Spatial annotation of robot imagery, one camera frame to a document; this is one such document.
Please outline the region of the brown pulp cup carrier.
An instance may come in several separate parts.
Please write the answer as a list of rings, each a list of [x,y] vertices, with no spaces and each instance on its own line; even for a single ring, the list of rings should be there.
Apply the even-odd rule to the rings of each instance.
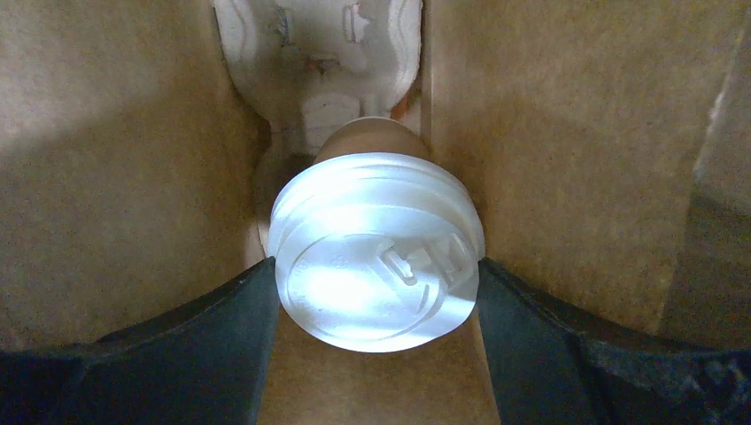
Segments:
[[[347,122],[389,117],[418,74],[420,1],[213,6],[230,78],[280,151],[314,155]]]

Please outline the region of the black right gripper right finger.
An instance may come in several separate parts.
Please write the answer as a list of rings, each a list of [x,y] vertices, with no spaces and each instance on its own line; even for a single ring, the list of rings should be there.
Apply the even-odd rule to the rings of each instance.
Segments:
[[[476,307],[504,424],[747,424],[750,352],[624,328],[491,259]]]

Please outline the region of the green paper bag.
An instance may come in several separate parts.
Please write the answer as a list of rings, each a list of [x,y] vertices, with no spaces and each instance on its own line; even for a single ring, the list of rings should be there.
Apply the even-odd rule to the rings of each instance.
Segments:
[[[216,1],[1,4],[1,355],[90,344],[264,260]],[[423,130],[486,259],[650,336],[750,352],[750,4],[429,1]],[[253,424],[504,424],[478,314],[357,354],[279,309]]]

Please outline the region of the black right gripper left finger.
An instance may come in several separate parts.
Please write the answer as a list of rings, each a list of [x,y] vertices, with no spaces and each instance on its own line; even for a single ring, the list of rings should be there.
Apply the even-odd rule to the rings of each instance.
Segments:
[[[4,424],[253,424],[278,319],[275,262],[90,344],[1,355]]]

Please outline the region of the brown paper coffee cup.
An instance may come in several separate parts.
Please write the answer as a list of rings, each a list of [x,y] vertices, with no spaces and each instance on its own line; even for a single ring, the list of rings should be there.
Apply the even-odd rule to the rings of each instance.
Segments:
[[[329,136],[277,195],[267,255],[285,312],[354,352],[399,352],[461,326],[475,308],[484,231],[466,187],[396,120]]]

